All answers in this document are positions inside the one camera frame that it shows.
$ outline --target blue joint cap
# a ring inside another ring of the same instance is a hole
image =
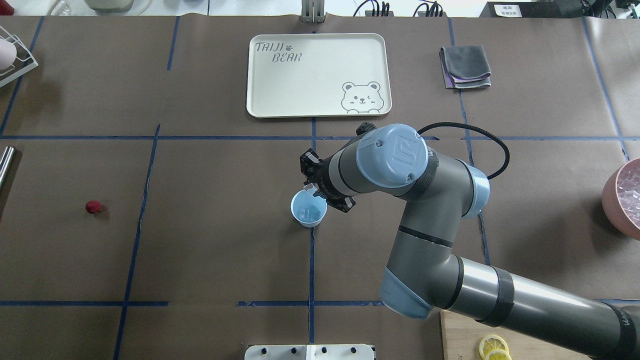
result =
[[[362,175],[382,188],[413,183],[427,169],[427,143],[414,128],[391,124],[369,131],[356,149]]]
[[[489,185],[489,179],[486,178],[484,172],[460,159],[457,160],[465,164],[467,171],[469,171],[469,175],[471,176],[471,181],[473,182],[474,198],[471,200],[471,207],[469,207],[469,211],[462,216],[462,218],[472,218],[480,214],[482,208],[489,201],[491,186]]]
[[[389,309],[414,319],[426,319],[433,310],[433,306],[416,295],[387,267],[380,288],[380,298]]]

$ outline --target wooden cutting board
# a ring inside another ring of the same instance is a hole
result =
[[[496,334],[507,341],[513,360],[590,360],[588,356],[501,327],[489,327],[450,311],[440,313],[445,360],[480,360],[478,344]]]

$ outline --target bear illustration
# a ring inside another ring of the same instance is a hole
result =
[[[380,84],[371,81],[366,85],[344,83],[342,86],[344,98],[342,107],[351,113],[380,113],[385,102],[380,96]]]

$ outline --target lemon slice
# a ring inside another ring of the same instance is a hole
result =
[[[489,352],[495,349],[504,350],[507,355],[509,354],[509,345],[507,345],[507,342],[504,341],[504,339],[500,336],[491,334],[483,337],[482,340],[480,340],[478,352],[480,353],[481,359],[484,359],[485,355],[489,354]]]
[[[511,360],[511,355],[501,348],[489,351],[484,360]]]

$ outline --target wire rack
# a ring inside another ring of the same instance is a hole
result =
[[[0,87],[2,87],[36,68],[38,62],[20,38],[10,34],[2,26],[0,26],[0,38],[14,44],[17,48],[17,55],[13,64],[6,69],[0,69]]]

